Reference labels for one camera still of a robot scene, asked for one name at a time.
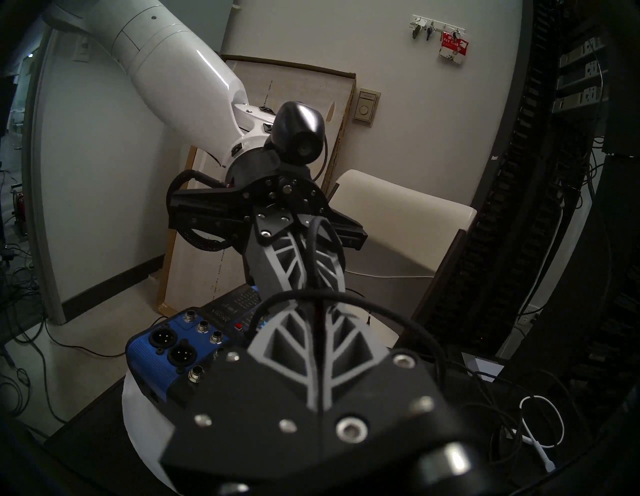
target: floor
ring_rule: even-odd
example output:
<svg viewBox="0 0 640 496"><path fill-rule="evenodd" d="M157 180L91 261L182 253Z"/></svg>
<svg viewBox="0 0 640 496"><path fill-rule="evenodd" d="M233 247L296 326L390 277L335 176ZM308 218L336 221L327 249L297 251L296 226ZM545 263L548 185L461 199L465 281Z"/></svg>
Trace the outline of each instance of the floor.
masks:
<svg viewBox="0 0 640 496"><path fill-rule="evenodd" d="M159 317L155 309L157 289L157 280L149 277L67 324L56 326L48 323L49 331L64 344L84 346L105 355L121 353L132 335L148 328ZM27 334L34 336L38 327L32 327ZM51 406L55 414L64 420L80 412L121 378L127 369L124 356L99 358L77 349L63 348L56 345L44 330L35 344L46 359ZM53 434L62 424L54 419L47 407L42 359L28 344L10 341L6 350L16 366L27 371L31 380L31 399L18 419L47 435ZM2 358L0 372L14 379L16 377L15 371ZM26 399L27 388L20 387ZM18 400L15 391L3 387L0 395L7 409L15 407Z"/></svg>

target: white chair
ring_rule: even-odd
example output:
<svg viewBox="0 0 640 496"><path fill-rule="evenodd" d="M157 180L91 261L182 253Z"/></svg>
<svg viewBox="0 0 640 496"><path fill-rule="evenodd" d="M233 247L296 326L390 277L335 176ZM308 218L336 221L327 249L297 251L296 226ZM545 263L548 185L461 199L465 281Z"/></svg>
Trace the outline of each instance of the white chair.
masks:
<svg viewBox="0 0 640 496"><path fill-rule="evenodd" d="M466 232L476 216L476 210L466 205L403 188L357 170L345 172L336 183L329 201L332 209L361 223L368 240L431 274L438 271L458 231ZM375 321L372 317L371 328L388 347L393 346L396 332Z"/></svg>

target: black table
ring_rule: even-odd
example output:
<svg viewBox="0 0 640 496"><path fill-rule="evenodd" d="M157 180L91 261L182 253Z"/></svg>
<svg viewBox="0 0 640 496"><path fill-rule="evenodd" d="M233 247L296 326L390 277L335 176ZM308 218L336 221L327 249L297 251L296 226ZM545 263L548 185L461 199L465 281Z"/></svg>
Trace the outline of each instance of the black table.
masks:
<svg viewBox="0 0 640 496"><path fill-rule="evenodd" d="M129 441L122 418L123 384L124 378L53 434L44 446L64 463L115 494L175 495L138 458ZM492 383L489 386L499 404L510 404L504 385ZM458 406L470 401L484 403L472 379L452 369L447 375L445 396L451 404ZM566 426L563 443L554 450L548 450L550 458L560 466L582 450L584 435L568 401L562 396L546 396L558 407ZM513 395L511 404L517 407L521 397ZM460 409L460 413L488 447L498 422L495 414L479 408ZM527 417L527 423L536 436L548 429L534 418ZM497 465L494 470L505 483L511 480L519 486L527 485L546 473L531 446L520 450L513 466Z"/></svg>

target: keychain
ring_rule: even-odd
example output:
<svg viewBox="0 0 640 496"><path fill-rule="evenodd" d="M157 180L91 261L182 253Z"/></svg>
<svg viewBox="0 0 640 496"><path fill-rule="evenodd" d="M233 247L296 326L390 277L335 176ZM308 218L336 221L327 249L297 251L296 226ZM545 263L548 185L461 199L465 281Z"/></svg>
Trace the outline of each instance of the keychain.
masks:
<svg viewBox="0 0 640 496"><path fill-rule="evenodd" d="M451 33L443 31L440 39L442 40L440 56L456 64L462 64L467 55L469 42L460 38L459 31L451 31Z"/></svg>

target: light switch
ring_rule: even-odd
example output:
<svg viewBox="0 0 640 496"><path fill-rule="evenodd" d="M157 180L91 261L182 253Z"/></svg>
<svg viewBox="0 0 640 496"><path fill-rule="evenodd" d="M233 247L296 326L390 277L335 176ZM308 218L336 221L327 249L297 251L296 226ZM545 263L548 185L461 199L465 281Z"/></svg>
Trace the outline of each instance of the light switch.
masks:
<svg viewBox="0 0 640 496"><path fill-rule="evenodd" d="M376 105L380 99L380 93L371 90L360 90L356 110L353 118L363 120L371 125L373 116L376 111Z"/></svg>

